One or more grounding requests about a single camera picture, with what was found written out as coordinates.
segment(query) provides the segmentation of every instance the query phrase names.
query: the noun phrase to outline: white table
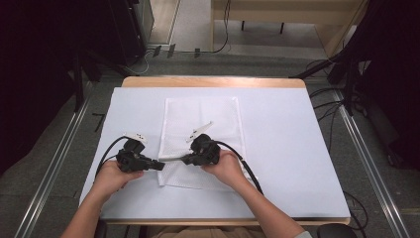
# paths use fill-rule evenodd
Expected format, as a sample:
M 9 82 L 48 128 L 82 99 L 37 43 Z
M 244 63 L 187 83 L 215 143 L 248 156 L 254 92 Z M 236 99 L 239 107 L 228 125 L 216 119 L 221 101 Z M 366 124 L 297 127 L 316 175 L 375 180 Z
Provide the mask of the white table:
M 158 156 L 168 97 L 238 97 L 247 161 L 264 195 L 302 225 L 340 222 L 350 213 L 305 85 L 300 79 L 242 77 L 129 77 L 115 88 L 80 202 L 91 188 L 108 146 L 124 132 L 148 138 L 142 154 Z M 117 154 L 124 142 L 109 155 Z M 233 191 L 159 186 L 148 171 L 104 205 L 108 223 L 144 225 L 256 225 Z

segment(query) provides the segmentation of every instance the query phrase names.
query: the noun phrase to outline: person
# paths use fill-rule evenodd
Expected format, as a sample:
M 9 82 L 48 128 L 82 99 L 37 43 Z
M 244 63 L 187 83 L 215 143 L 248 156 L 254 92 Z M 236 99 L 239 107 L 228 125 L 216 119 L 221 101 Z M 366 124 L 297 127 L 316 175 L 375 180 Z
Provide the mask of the person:
M 310 238 L 296 221 L 265 198 L 244 176 L 238 158 L 231 151 L 221 150 L 217 165 L 202 169 L 236 191 L 256 217 L 267 238 Z M 61 235 L 67 237 L 93 237 L 102 205 L 108 198 L 132 179 L 140 178 L 143 172 L 122 173 L 115 161 L 106 162 L 95 179 L 90 191 L 80 204 L 70 223 Z M 244 232 L 247 237 L 261 237 L 253 228 L 247 232 L 244 227 L 150 227 L 148 237 L 245 237 L 233 234 Z

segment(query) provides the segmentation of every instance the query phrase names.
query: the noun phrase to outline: metal frame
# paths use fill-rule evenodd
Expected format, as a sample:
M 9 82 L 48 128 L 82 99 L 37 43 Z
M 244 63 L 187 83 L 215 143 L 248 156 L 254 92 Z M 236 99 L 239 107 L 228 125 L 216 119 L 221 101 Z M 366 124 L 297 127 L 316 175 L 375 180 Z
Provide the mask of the metal frame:
M 93 91 L 92 82 L 88 81 L 85 85 L 85 92 L 87 94 L 86 99 L 80 107 L 79 112 L 75 112 L 71 118 L 70 123 L 68 124 L 67 129 L 65 130 L 64 135 L 58 145 L 58 148 L 55 151 L 52 161 L 49 165 L 49 168 L 44 175 L 43 180 L 38 187 L 37 192 L 32 198 L 25 216 L 21 222 L 21 225 L 18 228 L 18 231 L 15 234 L 15 238 L 25 238 L 30 237 L 34 227 L 40 217 L 40 214 L 44 208 L 44 205 L 47 202 L 49 194 L 53 188 L 53 184 L 58 175 L 59 169 L 61 168 L 62 163 L 64 162 L 65 156 L 67 155 L 68 149 L 71 146 L 74 135 L 77 132 L 77 129 L 83 119 L 84 113 L 86 112 L 87 105 L 89 103 L 90 97 Z
M 340 90 L 335 90 L 334 99 L 343 100 L 344 96 Z M 359 128 L 345 108 L 340 107 L 340 113 L 345 121 L 347 129 L 349 130 L 350 136 L 352 137 L 353 142 L 355 143 L 356 149 L 359 153 L 359 156 L 362 160 L 362 163 L 367 172 L 367 176 L 370 180 L 372 188 L 376 193 L 377 199 L 382 207 L 383 213 L 388 220 L 389 226 L 395 237 L 397 238 L 409 238 L 407 227 L 402 220 L 398 207 L 396 206 L 388 188 L 385 185 L 375 163 L 368 151 L 368 146 L 366 145 L 364 138 L 362 137 Z

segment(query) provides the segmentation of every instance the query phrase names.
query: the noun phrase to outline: sleeve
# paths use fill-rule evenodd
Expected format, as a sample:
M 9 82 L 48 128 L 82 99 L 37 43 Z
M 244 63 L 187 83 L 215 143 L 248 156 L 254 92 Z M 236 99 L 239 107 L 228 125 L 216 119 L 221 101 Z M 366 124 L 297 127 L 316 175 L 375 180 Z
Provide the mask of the sleeve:
M 311 234 L 309 234 L 309 232 L 304 231 L 300 233 L 299 235 L 297 235 L 295 238 L 312 238 L 312 236 Z

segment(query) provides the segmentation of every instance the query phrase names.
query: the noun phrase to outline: wooden table edge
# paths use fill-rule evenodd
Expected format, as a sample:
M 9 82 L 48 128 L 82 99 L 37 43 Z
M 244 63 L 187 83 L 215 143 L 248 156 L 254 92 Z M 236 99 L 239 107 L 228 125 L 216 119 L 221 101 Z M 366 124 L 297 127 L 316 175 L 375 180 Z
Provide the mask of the wooden table edge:
M 341 223 L 348 225 L 350 217 L 344 218 L 299 218 L 299 225 L 324 225 Z M 114 225 L 163 225 L 163 226 L 259 226 L 255 219 L 103 219 Z
M 299 78 L 241 76 L 129 76 L 122 87 L 283 87 L 305 88 Z

